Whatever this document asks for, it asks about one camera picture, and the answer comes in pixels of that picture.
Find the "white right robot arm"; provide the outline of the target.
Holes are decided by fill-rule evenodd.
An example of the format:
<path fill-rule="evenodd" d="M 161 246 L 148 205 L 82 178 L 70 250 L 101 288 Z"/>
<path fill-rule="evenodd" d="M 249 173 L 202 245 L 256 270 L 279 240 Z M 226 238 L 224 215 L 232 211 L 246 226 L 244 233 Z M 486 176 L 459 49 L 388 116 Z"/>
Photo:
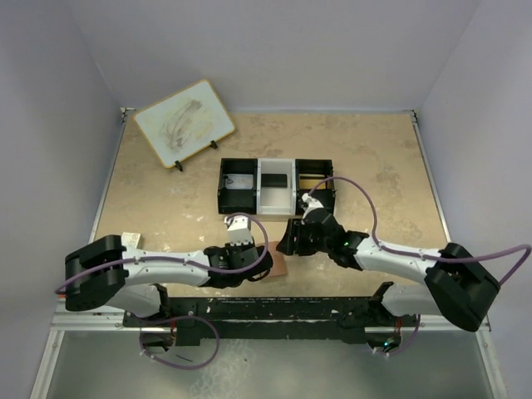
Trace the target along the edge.
<path fill-rule="evenodd" d="M 290 219 L 277 250 L 287 256 L 326 254 L 343 268 L 387 273 L 409 280 L 379 290 L 370 304 L 371 319 L 388 325 L 398 316 L 441 315 L 456 327 L 475 332 L 500 292 L 500 283 L 462 246 L 413 249 L 390 245 L 385 250 L 367 233 L 344 229 L 325 209 Z"/>

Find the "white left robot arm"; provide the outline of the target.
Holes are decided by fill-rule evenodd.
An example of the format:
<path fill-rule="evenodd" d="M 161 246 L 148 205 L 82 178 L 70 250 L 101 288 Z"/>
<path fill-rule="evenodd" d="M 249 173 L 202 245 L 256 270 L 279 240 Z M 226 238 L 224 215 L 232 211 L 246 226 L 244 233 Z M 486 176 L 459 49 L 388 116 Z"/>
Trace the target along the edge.
<path fill-rule="evenodd" d="M 272 267 L 268 247 L 253 242 L 163 254 L 127 248 L 112 234 L 66 256 L 66 281 L 59 290 L 69 312 L 110 306 L 161 326 L 171 315 L 166 283 L 236 288 L 260 280 Z"/>

